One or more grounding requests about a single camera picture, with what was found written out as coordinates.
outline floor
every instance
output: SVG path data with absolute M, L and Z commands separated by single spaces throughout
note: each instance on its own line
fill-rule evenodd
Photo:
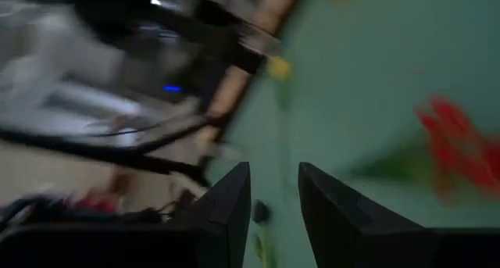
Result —
M 112 169 L 103 163 L 3 142 L 0 165 L 0 204 L 37 191 L 83 196 L 91 187 L 106 185 Z
M 430 95 L 458 102 L 498 131 L 499 0 L 302 0 L 285 28 L 287 83 L 261 72 L 226 139 L 252 171 L 252 198 L 273 210 L 279 267 L 314 267 L 300 213 L 298 163 L 310 162 L 427 227 L 493 227 L 500 203 L 471 195 L 447 205 L 431 189 L 352 180 L 350 171 L 409 140 Z M 215 161 L 220 179 L 234 162 Z M 251 225 L 245 267 L 260 267 Z

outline green wall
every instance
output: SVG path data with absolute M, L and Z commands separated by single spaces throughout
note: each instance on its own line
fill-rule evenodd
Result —
M 294 69 L 289 111 L 262 73 L 227 135 L 250 162 L 253 198 L 274 212 L 279 267 L 314 266 L 295 190 L 299 162 L 338 176 L 376 158 L 420 129 L 413 108 L 430 94 L 457 101 L 480 128 L 500 128 L 499 2 L 302 0 L 282 44 Z M 209 176 L 234 165 L 216 161 Z M 448 206 L 426 188 L 340 178 L 424 226 L 500 225 L 491 199 Z M 245 267 L 260 267 L 251 242 Z

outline wire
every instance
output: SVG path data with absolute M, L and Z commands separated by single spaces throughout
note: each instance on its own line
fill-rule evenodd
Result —
M 175 204 L 177 204 L 177 201 L 167 202 L 164 206 L 157 209 L 156 211 L 159 213 L 163 213 L 163 210 L 165 210 L 167 207 L 175 205 Z
M 158 123 L 154 123 L 148 127 L 142 127 L 142 128 L 136 128 L 134 130 L 124 130 L 124 131 L 117 131 L 117 132 L 107 132 L 107 133 L 88 133 L 88 134 L 68 134 L 68 135 L 54 135 L 54 136 L 49 136 L 49 137 L 54 137 L 54 138 L 101 138 L 101 137 L 113 137 L 113 136 L 119 136 L 119 135 L 124 135 L 124 134 L 136 134 L 139 132 L 144 132 L 148 130 L 152 130 L 158 127 L 163 127 L 168 123 L 175 122 L 177 120 L 182 120 L 182 119 L 187 119 L 191 117 L 193 114 L 189 115 L 180 115 L 180 116 L 174 116 L 172 118 L 169 118 L 167 120 L 161 120 Z
M 73 0 L 24 0 L 29 3 L 36 3 L 39 5 L 57 5 L 57 4 L 71 4 Z

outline black object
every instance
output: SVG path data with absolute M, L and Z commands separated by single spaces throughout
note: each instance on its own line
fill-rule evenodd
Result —
M 173 210 L 169 213 L 169 216 L 176 216 L 178 213 L 181 213 L 183 210 L 191 206 L 191 203 L 196 199 L 196 197 L 189 190 L 184 190 L 180 194 L 178 200 L 174 203 Z
M 163 224 L 57 223 L 0 235 L 6 266 L 241 267 L 250 220 L 250 169 L 239 163 Z
M 0 233 L 9 226 L 14 217 L 23 214 L 16 223 L 161 223 L 160 212 L 153 208 L 135 213 L 110 213 L 99 209 L 81 207 L 49 195 L 28 195 L 19 198 L 2 209 Z
M 498 266 L 498 229 L 424 228 L 301 163 L 298 188 L 318 268 Z
M 271 218 L 269 207 L 262 201 L 257 200 L 253 208 L 253 220 L 257 224 L 268 223 Z
M 151 0 L 69 0 L 78 16 L 106 43 L 134 33 L 137 14 L 150 7 Z

